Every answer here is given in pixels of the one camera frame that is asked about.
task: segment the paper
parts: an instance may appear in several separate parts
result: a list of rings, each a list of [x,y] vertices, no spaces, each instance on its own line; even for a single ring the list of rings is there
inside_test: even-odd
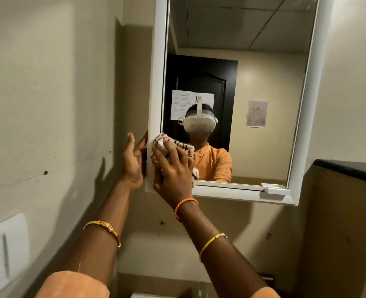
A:
[[[265,127],[268,101],[249,100],[246,126]]]
[[[172,108],[170,110],[170,119],[178,120],[184,118],[187,110],[192,106],[193,92],[172,90]]]
[[[172,90],[172,107],[170,119],[178,120],[186,116],[187,110],[194,105],[195,101],[210,105],[213,109],[215,95],[210,93],[195,93],[191,91]]]

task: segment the door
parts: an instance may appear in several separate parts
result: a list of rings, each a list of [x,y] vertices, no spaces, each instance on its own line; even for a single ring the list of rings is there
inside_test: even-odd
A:
[[[237,69],[238,61],[168,54],[163,132],[181,142],[189,141],[183,126],[170,119],[172,90],[212,93],[215,95],[213,111],[219,122],[209,137],[209,144],[228,151]]]

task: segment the neck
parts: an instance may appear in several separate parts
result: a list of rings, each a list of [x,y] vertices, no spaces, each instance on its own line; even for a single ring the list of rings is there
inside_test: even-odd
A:
[[[201,141],[197,141],[197,140],[191,140],[190,144],[193,145],[195,147],[195,150],[199,150],[202,147],[207,145],[207,139],[205,140],[201,140]]]

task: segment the ceiling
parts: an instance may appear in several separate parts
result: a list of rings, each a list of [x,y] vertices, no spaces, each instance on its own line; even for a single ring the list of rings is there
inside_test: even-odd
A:
[[[170,0],[177,45],[306,54],[317,0]]]

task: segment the white mirror frame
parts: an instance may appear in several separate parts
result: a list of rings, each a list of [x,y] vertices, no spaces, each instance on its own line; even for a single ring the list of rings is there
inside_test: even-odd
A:
[[[299,204],[333,4],[334,0],[318,0],[286,190],[278,192],[278,190],[257,185],[197,181],[196,187],[192,190],[193,195],[289,205]],[[161,133],[163,125],[170,0],[156,0],[155,8],[148,117],[149,146]],[[147,153],[147,163],[146,191],[155,192],[153,189],[154,167],[151,165],[150,152]]]

